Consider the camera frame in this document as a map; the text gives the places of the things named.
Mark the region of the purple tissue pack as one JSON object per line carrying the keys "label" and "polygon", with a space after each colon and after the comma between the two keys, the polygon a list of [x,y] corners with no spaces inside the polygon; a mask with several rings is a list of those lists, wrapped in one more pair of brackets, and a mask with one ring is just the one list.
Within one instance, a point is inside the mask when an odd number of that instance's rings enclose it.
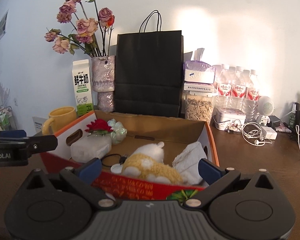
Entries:
{"label": "purple tissue pack", "polygon": [[190,61],[184,62],[184,81],[212,85],[215,81],[216,69],[203,61],[204,48],[194,51]]}

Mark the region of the black paper bag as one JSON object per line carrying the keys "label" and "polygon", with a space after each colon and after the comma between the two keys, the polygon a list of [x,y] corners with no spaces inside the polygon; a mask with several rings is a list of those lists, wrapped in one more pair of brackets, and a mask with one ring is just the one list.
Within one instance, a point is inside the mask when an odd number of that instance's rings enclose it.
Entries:
{"label": "black paper bag", "polygon": [[181,113],[184,48],[181,31],[147,32],[147,16],[137,33],[117,36],[114,106],[119,113],[177,118]]}

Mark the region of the dried pink rose bouquet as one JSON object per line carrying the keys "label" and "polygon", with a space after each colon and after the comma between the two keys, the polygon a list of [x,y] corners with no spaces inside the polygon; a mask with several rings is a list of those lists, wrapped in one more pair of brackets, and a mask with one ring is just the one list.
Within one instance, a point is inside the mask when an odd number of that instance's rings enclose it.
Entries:
{"label": "dried pink rose bouquet", "polygon": [[72,31],[65,35],[60,29],[48,30],[44,38],[53,43],[55,52],[74,55],[81,50],[90,57],[109,55],[115,23],[115,15],[109,8],[98,9],[96,0],[65,0],[56,19],[60,24],[71,24]]}

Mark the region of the white paper card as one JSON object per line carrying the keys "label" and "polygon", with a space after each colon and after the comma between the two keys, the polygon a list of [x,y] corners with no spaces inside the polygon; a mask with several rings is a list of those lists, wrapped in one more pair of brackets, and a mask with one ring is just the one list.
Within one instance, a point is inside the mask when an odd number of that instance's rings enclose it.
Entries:
{"label": "white paper card", "polygon": [[32,117],[33,124],[36,130],[36,133],[39,133],[42,130],[44,122],[46,122],[47,118],[41,118],[37,116]]}

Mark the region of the white milk carton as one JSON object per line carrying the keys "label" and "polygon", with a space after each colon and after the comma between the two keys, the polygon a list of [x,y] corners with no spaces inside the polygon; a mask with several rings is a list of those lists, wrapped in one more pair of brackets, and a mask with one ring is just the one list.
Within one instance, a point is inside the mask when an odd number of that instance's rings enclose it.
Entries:
{"label": "white milk carton", "polygon": [[94,110],[88,59],[74,61],[72,63],[72,80],[74,85],[77,115],[83,116]]}

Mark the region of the purple wrapped vase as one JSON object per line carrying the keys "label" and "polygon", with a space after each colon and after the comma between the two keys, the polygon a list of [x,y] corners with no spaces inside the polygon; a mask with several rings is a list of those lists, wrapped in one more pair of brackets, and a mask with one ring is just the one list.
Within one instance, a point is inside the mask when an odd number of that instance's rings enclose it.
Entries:
{"label": "purple wrapped vase", "polygon": [[114,110],[115,56],[93,57],[92,89],[97,93],[97,107],[103,112]]}

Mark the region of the red fabric flower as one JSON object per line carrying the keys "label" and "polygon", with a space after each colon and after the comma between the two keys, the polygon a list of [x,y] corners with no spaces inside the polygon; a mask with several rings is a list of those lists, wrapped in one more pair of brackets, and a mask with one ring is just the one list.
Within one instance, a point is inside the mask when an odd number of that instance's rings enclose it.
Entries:
{"label": "red fabric flower", "polygon": [[85,129],[85,131],[90,134],[106,135],[111,133],[113,129],[108,125],[108,123],[105,120],[96,119],[90,124],[87,124],[87,128]]}

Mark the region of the white cloth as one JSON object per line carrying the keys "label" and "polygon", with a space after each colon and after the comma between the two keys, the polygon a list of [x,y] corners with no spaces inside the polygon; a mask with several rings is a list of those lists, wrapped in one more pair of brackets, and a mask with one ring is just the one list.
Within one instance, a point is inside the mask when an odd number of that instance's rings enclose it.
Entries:
{"label": "white cloth", "polygon": [[194,142],[186,146],[186,148],[177,155],[172,161],[172,167],[176,169],[183,178],[185,185],[202,185],[203,178],[198,172],[198,163],[201,159],[207,159],[200,142]]}

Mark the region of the yellow ceramic mug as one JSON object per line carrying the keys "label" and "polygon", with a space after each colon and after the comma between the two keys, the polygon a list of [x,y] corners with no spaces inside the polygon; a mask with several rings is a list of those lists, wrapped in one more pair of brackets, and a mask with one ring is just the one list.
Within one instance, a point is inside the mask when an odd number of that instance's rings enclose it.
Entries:
{"label": "yellow ceramic mug", "polygon": [[42,135],[55,133],[77,119],[76,109],[71,106],[60,107],[49,113],[49,118],[43,123]]}

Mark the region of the white translucent pouch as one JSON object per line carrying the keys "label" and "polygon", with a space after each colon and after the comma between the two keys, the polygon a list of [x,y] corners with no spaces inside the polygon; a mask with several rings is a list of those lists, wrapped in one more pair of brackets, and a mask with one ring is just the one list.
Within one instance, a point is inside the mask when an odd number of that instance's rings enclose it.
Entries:
{"label": "white translucent pouch", "polygon": [[71,158],[78,163],[87,163],[94,158],[103,158],[111,147],[111,138],[106,135],[82,137],[70,146]]}

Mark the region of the white power adapter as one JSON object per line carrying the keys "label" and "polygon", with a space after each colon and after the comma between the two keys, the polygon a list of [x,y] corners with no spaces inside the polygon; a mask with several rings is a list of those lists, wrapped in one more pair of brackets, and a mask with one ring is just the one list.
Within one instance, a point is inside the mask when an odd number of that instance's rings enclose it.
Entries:
{"label": "white power adapter", "polygon": [[277,132],[268,126],[262,126],[261,131],[263,136],[268,140],[276,140],[277,138]]}

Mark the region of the iridescent plastic bag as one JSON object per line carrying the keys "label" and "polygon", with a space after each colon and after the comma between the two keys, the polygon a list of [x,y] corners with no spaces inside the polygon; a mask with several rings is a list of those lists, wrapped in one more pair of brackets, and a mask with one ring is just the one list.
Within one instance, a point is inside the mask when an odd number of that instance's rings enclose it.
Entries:
{"label": "iridescent plastic bag", "polygon": [[109,133],[112,145],[117,145],[123,142],[123,140],[127,135],[127,129],[124,128],[123,124],[119,121],[116,121],[115,119],[109,120],[107,124],[113,130],[112,132]]}

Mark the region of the yellow white plush toy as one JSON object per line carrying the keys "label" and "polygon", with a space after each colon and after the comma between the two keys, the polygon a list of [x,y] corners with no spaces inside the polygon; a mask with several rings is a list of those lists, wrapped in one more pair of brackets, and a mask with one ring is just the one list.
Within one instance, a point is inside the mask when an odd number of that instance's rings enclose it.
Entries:
{"label": "yellow white plush toy", "polygon": [[111,166],[114,174],[154,183],[183,185],[183,178],[173,167],[164,163],[164,142],[137,148],[124,163]]}

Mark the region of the white wired earphones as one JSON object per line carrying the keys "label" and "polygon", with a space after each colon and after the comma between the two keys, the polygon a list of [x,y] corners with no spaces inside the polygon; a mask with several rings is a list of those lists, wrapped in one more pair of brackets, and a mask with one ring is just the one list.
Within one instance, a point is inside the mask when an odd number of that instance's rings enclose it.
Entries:
{"label": "white wired earphones", "polygon": [[239,132],[242,138],[251,146],[262,147],[266,144],[272,144],[262,131],[260,124],[256,122],[246,122],[241,124],[238,119],[233,121],[226,129],[227,132]]}

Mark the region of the white flat box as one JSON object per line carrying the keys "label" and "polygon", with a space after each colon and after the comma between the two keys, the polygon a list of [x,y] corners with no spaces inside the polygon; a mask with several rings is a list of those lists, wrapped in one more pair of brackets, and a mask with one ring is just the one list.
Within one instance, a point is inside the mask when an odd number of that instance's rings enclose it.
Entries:
{"label": "white flat box", "polygon": [[198,91],[198,92],[204,92],[204,93],[214,93],[215,87],[212,84],[185,82],[184,90],[185,91]]}

